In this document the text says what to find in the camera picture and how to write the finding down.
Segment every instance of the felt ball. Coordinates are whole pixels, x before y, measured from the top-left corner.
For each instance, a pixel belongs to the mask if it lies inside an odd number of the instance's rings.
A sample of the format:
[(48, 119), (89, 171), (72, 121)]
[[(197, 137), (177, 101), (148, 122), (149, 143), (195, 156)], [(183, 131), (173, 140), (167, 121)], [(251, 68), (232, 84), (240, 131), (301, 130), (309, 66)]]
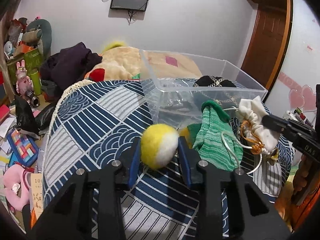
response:
[(141, 137), (141, 161), (153, 170), (165, 167), (178, 148), (179, 133), (159, 123), (149, 126)]

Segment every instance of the wooden door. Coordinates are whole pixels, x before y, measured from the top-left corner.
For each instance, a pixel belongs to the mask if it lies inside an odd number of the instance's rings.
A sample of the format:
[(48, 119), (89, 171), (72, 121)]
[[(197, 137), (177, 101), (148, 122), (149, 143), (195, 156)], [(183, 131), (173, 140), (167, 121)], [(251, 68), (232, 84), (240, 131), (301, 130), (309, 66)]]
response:
[(266, 87), (275, 66), (283, 35), (286, 11), (259, 6), (251, 41), (241, 69)]

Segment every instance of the dark purple clothing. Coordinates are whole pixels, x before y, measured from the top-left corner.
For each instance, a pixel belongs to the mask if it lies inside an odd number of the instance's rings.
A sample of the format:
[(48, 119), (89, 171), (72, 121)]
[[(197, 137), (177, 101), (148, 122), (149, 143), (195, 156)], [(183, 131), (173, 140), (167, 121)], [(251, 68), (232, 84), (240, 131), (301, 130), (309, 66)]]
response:
[(53, 81), (64, 91), (72, 84), (82, 80), (85, 74), (101, 61), (101, 56), (92, 53), (83, 42), (80, 42), (49, 57), (41, 65), (40, 75), (43, 80)]

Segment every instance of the white drawstring pouch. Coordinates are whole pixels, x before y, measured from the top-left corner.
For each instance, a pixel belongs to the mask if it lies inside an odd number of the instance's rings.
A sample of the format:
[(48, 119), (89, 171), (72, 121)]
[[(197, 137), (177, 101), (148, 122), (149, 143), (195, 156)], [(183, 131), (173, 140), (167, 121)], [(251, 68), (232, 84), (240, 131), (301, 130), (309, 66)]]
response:
[(280, 133), (271, 131), (261, 124), (262, 118), (268, 113), (265, 111), (260, 96), (255, 99), (241, 99), (239, 103), (239, 109), (236, 111), (236, 116), (240, 123), (244, 120), (248, 120), (252, 126), (251, 130), (247, 127), (244, 128), (243, 133), (246, 138), (256, 140), (252, 135), (257, 136), (264, 144), (263, 155), (271, 155), (276, 148), (276, 145), (280, 138)]

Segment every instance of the wall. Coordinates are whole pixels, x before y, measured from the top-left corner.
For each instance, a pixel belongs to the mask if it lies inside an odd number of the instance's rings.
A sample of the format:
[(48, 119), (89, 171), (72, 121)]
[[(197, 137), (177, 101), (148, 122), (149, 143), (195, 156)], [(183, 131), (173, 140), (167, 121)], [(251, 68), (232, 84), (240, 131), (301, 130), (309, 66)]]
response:
[(95, 52), (113, 40), (140, 49), (178, 51), (239, 61), (254, 9), (247, 0), (150, 0), (130, 26), (110, 1), (21, 0), (16, 18), (52, 26), (52, 54), (83, 41)]
[(252, 11), (251, 18), (250, 18), (250, 23), (249, 23), (249, 28), (248, 28), (248, 31), (247, 31), (247, 36), (244, 39), (244, 45), (243, 45), (239, 60), (238, 60), (238, 62), (236, 64), (239, 68), (241, 68), (242, 63), (243, 63), (244, 58), (245, 58), (245, 54), (247, 54), (247, 50), (249, 48), (249, 44), (250, 44), (250, 41), (251, 41), (251, 36), (252, 36), (252, 32), (253, 32), (253, 29), (254, 29), (254, 24), (256, 22), (256, 17), (257, 17), (257, 12), (258, 12), (258, 4), (253, 3), (252, 1), (250, 1), (250, 3), (251, 3), (251, 6), (253, 8), (253, 11)]
[(299, 107), (312, 122), (316, 117), (316, 85), (320, 76), (320, 25), (304, 0), (293, 0), (292, 30), (281, 71), (266, 105), (283, 116)]

